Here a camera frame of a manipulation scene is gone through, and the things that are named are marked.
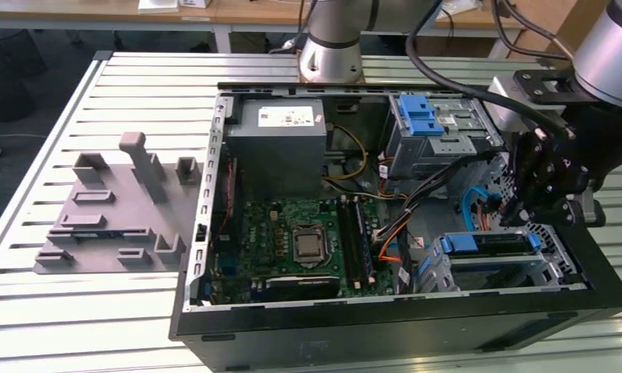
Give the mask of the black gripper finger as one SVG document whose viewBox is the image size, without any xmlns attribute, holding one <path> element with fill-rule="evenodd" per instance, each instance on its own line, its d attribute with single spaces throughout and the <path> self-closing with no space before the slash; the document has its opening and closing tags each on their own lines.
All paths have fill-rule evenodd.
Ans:
<svg viewBox="0 0 622 373">
<path fill-rule="evenodd" d="M 529 221 L 540 225 L 574 226 L 585 223 L 582 205 L 566 197 L 550 203 L 542 200 L 522 200 Z"/>
<path fill-rule="evenodd" d="M 549 158 L 550 139 L 541 128 L 521 133 L 517 138 L 509 158 L 513 194 L 501 212 L 504 227 L 524 226 L 552 205 L 553 193 L 546 189 L 556 171 Z"/>
</svg>

